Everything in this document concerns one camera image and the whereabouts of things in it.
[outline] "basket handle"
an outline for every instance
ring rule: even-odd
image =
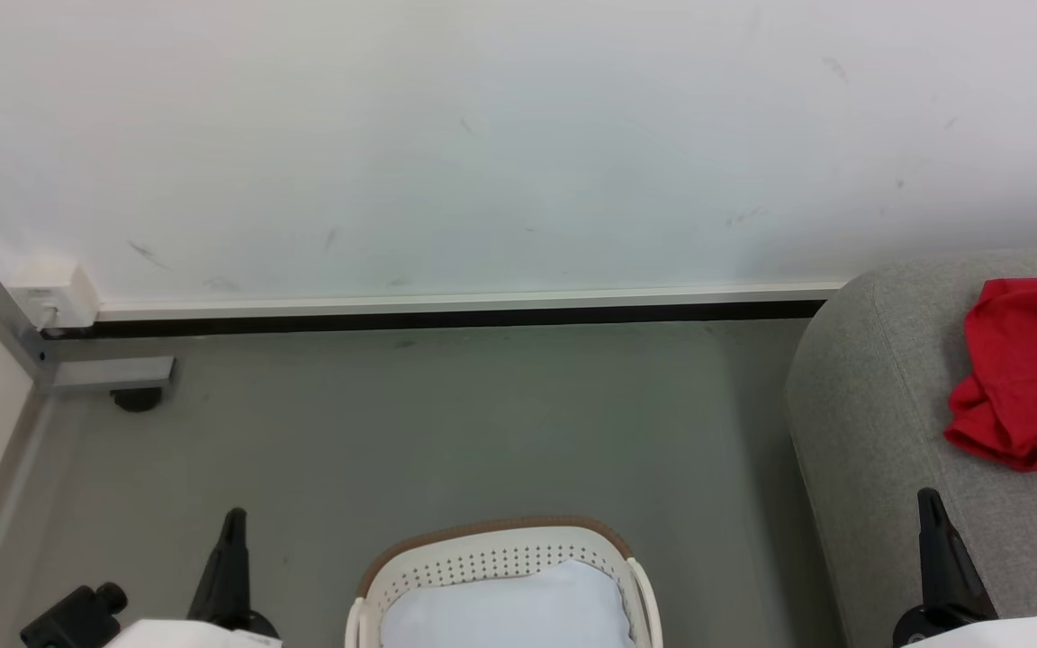
[[[663,648],[663,620],[658,618],[658,602],[654,600],[651,579],[646,577],[643,566],[634,558],[626,558],[626,565],[630,566],[630,573],[635,576],[635,583],[638,583],[638,591],[646,608],[646,627],[651,631],[651,648]]]
[[[344,640],[345,648],[358,648],[358,615],[363,609],[363,597],[355,599],[355,604],[351,607],[351,612],[346,615],[346,635]]]

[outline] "laundry basket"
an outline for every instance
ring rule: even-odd
[[[383,615],[415,588],[524,576],[564,561],[588,563],[614,579],[635,648],[663,648],[654,590],[630,546],[600,522],[572,515],[481,522],[384,551],[358,588],[346,617],[345,648],[380,648]]]

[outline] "black baseboard strip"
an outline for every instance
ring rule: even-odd
[[[789,319],[813,317],[822,300],[735,304],[676,304],[531,310],[399,312],[375,315],[226,317],[99,321],[90,329],[45,331],[53,340],[227,336],[236,333],[534,327],[534,325],[615,325],[626,321],[702,321],[714,319]]]

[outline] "white cloth in basket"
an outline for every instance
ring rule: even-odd
[[[382,638],[383,648],[634,648],[617,584],[578,561],[408,591],[383,616]]]

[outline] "gray ottoman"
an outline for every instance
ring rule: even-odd
[[[1037,473],[943,439],[971,372],[963,315],[986,279],[1037,276],[1037,250],[902,262],[848,283],[811,321],[787,383],[807,483],[850,648],[882,648],[922,600],[915,494],[942,491],[1003,617],[1037,615]]]

